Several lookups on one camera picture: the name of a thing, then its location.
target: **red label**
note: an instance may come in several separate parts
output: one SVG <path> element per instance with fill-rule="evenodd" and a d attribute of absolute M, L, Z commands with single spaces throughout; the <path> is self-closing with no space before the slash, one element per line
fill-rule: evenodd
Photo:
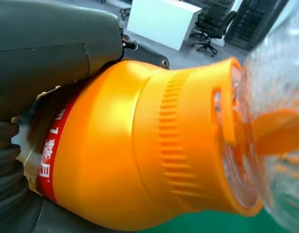
<path fill-rule="evenodd" d="M 76 102 L 79 95 L 73 97 L 69 102 L 63 104 L 54 116 L 42 149 L 41 166 L 37 176 L 39 191 L 52 201 L 56 202 L 53 186 L 54 166 L 57 150 L 69 113 Z"/>

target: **dark gray machine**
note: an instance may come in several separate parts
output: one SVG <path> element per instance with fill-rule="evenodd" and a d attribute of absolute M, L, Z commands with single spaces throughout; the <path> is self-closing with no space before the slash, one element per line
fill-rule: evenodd
<path fill-rule="evenodd" d="M 133 59 L 168 68 L 161 54 L 124 33 L 112 14 L 52 0 L 0 0 L 0 233 L 115 233 L 28 188 L 11 119 L 36 96 Z"/>

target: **orange plastic bottle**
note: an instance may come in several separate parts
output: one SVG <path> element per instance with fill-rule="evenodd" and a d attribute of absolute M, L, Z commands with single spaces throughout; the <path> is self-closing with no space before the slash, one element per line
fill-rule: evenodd
<path fill-rule="evenodd" d="M 236 59 L 183 70 L 123 61 L 81 91 L 54 91 L 14 141 L 31 189 L 104 227 L 205 209 L 254 216 L 262 205 L 230 155 L 245 137 L 234 123 L 241 71 Z"/>

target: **gray floor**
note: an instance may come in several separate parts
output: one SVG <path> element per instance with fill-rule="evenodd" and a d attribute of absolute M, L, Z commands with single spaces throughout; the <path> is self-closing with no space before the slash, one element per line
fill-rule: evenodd
<path fill-rule="evenodd" d="M 60 0 L 60 1 L 68 2 L 79 6 L 104 10 L 119 16 L 119 8 L 113 5 L 101 4 L 100 3 L 99 0 Z M 127 27 L 127 21 L 128 19 L 126 19 L 125 21 L 122 21 L 125 28 Z M 198 48 L 198 46 L 193 48 L 191 46 L 191 44 L 193 43 L 193 39 L 190 41 L 189 40 L 186 44 L 183 44 L 180 51 L 177 51 L 164 45 L 150 41 L 137 34 L 134 34 L 131 32 L 126 32 L 126 33 L 128 34 L 133 40 L 136 40 L 137 42 L 145 44 L 153 50 L 158 51 L 159 53 L 162 53 L 168 57 L 170 60 L 170 67 L 171 69 L 203 66 L 223 59 L 226 59 L 232 56 L 236 57 L 239 62 L 243 63 L 246 55 L 248 54 L 247 51 L 244 51 L 226 44 L 223 47 L 214 45 L 218 50 L 218 53 L 215 57 L 211 57 L 211 55 L 211 51 L 201 50 L 199 52 L 197 52 L 196 48 Z"/>

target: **metal screw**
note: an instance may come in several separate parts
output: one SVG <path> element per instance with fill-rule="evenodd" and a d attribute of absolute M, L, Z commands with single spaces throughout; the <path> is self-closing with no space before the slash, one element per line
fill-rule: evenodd
<path fill-rule="evenodd" d="M 162 59 L 160 63 L 161 66 L 164 69 L 168 69 L 169 67 L 169 61 L 168 61 L 166 58 Z"/>

